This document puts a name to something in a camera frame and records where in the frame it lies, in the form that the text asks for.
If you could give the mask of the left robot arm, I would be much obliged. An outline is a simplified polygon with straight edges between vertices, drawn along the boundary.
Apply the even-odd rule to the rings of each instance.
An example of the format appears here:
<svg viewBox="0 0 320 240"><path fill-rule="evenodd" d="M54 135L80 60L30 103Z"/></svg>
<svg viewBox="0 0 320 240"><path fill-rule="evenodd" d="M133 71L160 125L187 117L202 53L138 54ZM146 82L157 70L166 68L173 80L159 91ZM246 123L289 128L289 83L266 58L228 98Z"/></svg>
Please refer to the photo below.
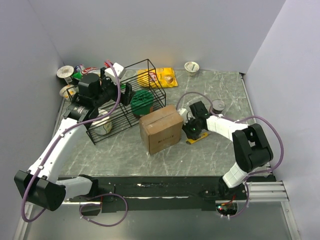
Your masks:
<svg viewBox="0 0 320 240"><path fill-rule="evenodd" d="M80 175L58 180L61 169L79 137L92 122L103 119L99 116L99 107L110 100L127 106L134 91L132 85L126 83L122 92L119 83L95 73L83 75L77 88L56 134L42 155L27 171L19 170L14 176L23 205L30 202L45 210L55 211L66 199L83 196L87 201L94 201L99 195L97 179Z"/></svg>

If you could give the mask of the yellow utility knife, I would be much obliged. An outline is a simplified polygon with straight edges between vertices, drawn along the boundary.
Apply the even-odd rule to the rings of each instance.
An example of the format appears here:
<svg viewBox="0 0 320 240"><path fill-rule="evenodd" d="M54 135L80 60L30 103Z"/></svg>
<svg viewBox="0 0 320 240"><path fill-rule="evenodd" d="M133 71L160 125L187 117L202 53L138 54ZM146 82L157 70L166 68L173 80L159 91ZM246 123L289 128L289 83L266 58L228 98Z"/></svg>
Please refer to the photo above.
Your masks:
<svg viewBox="0 0 320 240"><path fill-rule="evenodd" d="M207 132L203 132L201 133L196 139L192 139L192 138L188 138L185 143L188 144L188 145L192 145L204 138L206 138L208 136L208 133Z"/></svg>

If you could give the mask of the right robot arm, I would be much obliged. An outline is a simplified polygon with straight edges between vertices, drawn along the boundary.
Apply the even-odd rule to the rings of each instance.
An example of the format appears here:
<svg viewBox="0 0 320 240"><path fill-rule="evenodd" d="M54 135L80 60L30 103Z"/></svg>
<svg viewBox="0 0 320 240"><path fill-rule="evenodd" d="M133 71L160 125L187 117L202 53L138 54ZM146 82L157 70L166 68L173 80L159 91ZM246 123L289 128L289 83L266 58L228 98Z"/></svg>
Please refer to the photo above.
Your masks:
<svg viewBox="0 0 320 240"><path fill-rule="evenodd" d="M233 143L235 163L219 181L218 193L223 199L236 194L236 187L258 168L270 162L274 155L261 125L236 123L208 112L202 101L180 108L182 130L188 139L198 140L203 130L219 134Z"/></svg>

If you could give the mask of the brown cardboard express box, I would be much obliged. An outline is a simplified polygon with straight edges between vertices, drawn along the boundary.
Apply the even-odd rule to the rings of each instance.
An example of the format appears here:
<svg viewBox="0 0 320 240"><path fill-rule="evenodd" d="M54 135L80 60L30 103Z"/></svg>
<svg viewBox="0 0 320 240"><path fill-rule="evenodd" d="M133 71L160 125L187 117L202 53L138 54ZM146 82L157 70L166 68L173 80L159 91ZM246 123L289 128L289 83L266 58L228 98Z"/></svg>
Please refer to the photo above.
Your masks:
<svg viewBox="0 0 320 240"><path fill-rule="evenodd" d="M150 155L177 144L182 126L183 118L172 104L139 119L141 140Z"/></svg>

